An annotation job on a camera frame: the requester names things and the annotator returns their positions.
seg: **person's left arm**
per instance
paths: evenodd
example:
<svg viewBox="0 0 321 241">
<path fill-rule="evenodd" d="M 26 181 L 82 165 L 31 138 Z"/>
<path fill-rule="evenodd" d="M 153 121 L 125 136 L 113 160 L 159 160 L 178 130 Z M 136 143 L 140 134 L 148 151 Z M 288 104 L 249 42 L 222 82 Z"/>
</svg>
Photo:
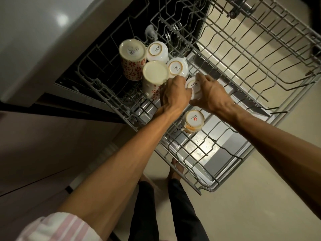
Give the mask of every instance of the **person's left arm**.
<svg viewBox="0 0 321 241">
<path fill-rule="evenodd" d="M 92 173 L 60 206 L 87 222 L 107 240 L 163 134 L 187 106 L 191 89 L 176 76 L 166 83 L 164 105 L 152 121 Z"/>
</svg>

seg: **wire rack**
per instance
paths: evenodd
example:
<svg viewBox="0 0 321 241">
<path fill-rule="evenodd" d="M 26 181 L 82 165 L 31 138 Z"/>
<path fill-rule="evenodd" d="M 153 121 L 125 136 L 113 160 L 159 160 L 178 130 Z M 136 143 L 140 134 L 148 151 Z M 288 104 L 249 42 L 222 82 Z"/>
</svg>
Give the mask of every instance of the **wire rack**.
<svg viewBox="0 0 321 241">
<path fill-rule="evenodd" d="M 210 74 L 235 103 L 272 125 L 319 79 L 320 36 L 274 0 L 143 3 L 136 15 L 125 18 L 83 56 L 76 71 L 136 131 L 152 118 L 160 103 L 144 96 L 141 81 L 123 76 L 118 46 L 129 38 L 146 46 L 153 41 L 141 31 L 149 10 L 157 13 L 148 24 L 168 46 L 171 57 L 187 58 L 190 76 Z M 190 109 L 199 108 L 188 106 L 184 113 Z M 216 190 L 253 149 L 230 125 L 202 112 L 206 119 L 201 131 L 182 132 L 182 115 L 155 150 L 178 172 L 171 164 L 171 158 L 176 158 L 186 169 L 178 173 L 199 194 L 201 189 Z"/>
</svg>

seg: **hand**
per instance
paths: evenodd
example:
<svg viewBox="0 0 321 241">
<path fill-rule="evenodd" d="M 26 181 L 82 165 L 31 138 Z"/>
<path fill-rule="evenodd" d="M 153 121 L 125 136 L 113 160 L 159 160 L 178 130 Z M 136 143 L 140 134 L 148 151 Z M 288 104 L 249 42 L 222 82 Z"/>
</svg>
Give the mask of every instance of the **hand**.
<svg viewBox="0 0 321 241">
<path fill-rule="evenodd" d="M 196 79 L 201 85 L 203 96 L 199 100 L 191 100 L 190 104 L 215 114 L 223 121 L 228 121 L 228 111 L 235 104 L 224 87 L 210 75 L 200 72 L 196 74 Z"/>
<path fill-rule="evenodd" d="M 174 120 L 177 119 L 188 105 L 192 89 L 185 88 L 186 79 L 177 75 L 173 79 L 168 79 L 160 91 L 160 102 L 162 107 L 158 109 L 154 117 L 163 112 L 170 113 Z"/>
</svg>

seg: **forearm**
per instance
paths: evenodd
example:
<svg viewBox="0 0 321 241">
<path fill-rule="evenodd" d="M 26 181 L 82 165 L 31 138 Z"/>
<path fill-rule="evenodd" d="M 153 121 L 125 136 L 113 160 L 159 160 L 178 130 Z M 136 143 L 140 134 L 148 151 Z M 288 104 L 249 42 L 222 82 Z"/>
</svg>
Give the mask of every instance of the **forearm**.
<svg viewBox="0 0 321 241">
<path fill-rule="evenodd" d="M 321 149 L 231 105 L 229 122 L 321 217 Z"/>
<path fill-rule="evenodd" d="M 113 230 L 160 139 L 175 120 L 167 111 L 152 120 L 91 174 L 59 211 L 85 220 L 103 240 Z"/>
</svg>

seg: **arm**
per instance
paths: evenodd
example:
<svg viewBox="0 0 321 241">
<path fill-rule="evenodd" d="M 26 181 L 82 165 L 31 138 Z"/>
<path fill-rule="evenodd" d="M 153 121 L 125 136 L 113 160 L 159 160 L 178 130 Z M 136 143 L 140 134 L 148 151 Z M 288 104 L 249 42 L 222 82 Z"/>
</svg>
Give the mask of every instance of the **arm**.
<svg viewBox="0 0 321 241">
<path fill-rule="evenodd" d="M 58 211 L 78 216 L 102 240 L 107 240 L 153 150 L 167 128 L 187 106 L 191 94 L 191 90 L 185 89 L 183 77 L 169 80 L 163 98 L 165 103 L 155 118 L 92 173 Z"/>
<path fill-rule="evenodd" d="M 191 104 L 214 113 L 242 134 L 321 219 L 321 148 L 252 116 L 209 75 L 197 77 L 204 96 Z"/>
</svg>

